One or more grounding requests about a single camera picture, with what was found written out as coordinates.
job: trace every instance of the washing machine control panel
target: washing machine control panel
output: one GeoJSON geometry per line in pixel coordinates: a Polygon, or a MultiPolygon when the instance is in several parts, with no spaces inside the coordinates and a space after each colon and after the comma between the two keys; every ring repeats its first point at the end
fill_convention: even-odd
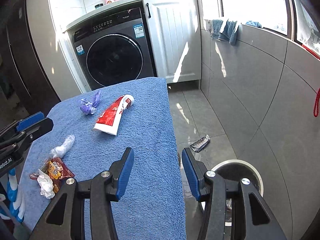
{"type": "Polygon", "coordinates": [[[92,26],[93,33],[106,29],[112,26],[112,19],[105,20],[104,22],[100,22],[97,25],[92,26]]]}
{"type": "Polygon", "coordinates": [[[74,42],[79,41],[93,33],[97,33],[109,27],[141,18],[140,8],[134,8],[118,12],[105,17],[95,18],[88,24],[74,33],[74,42]]]}

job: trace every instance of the cabinet handle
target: cabinet handle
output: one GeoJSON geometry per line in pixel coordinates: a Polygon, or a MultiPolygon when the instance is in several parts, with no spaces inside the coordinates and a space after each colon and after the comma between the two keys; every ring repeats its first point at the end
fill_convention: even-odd
{"type": "Polygon", "coordinates": [[[146,6],[148,7],[149,18],[151,18],[150,9],[149,9],[149,3],[146,3],[146,6]]]}

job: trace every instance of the white countertop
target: white countertop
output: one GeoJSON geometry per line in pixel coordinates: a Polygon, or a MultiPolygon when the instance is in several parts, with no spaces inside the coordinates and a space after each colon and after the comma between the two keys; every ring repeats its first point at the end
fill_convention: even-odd
{"type": "Polygon", "coordinates": [[[67,30],[69,30],[70,28],[72,28],[73,26],[79,24],[80,22],[86,20],[86,19],[89,19],[90,17],[98,14],[98,13],[101,13],[101,12],[104,12],[106,10],[109,10],[111,8],[116,8],[116,7],[119,7],[121,5],[125,5],[125,4],[129,4],[129,3],[132,3],[132,2],[136,2],[136,1],[139,1],[139,0],[119,0],[119,1],[116,1],[116,2],[113,2],[113,3],[109,3],[107,5],[104,5],[98,9],[95,9],[91,12],[88,12],[87,14],[85,15],[82,15],[80,18],[74,20],[73,22],[71,22],[70,24],[68,24],[65,28],[65,30],[62,30],[63,32],[66,32],[67,30]]]}

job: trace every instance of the energy label sticker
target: energy label sticker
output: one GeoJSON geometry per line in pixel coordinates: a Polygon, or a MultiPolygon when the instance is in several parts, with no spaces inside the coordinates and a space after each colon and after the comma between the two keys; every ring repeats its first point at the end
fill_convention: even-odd
{"type": "Polygon", "coordinates": [[[76,47],[76,49],[77,49],[78,55],[84,54],[84,49],[83,49],[82,45],[76,47]]]}
{"type": "Polygon", "coordinates": [[[142,23],[134,25],[133,29],[134,29],[134,33],[136,35],[136,38],[144,37],[144,31],[143,31],[142,23]]]}

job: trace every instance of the washing machine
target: washing machine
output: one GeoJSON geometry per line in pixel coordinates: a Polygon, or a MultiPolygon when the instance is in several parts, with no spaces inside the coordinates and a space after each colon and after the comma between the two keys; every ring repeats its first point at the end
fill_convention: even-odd
{"type": "Polygon", "coordinates": [[[142,3],[100,13],[71,30],[92,90],[157,76],[142,3]]]}

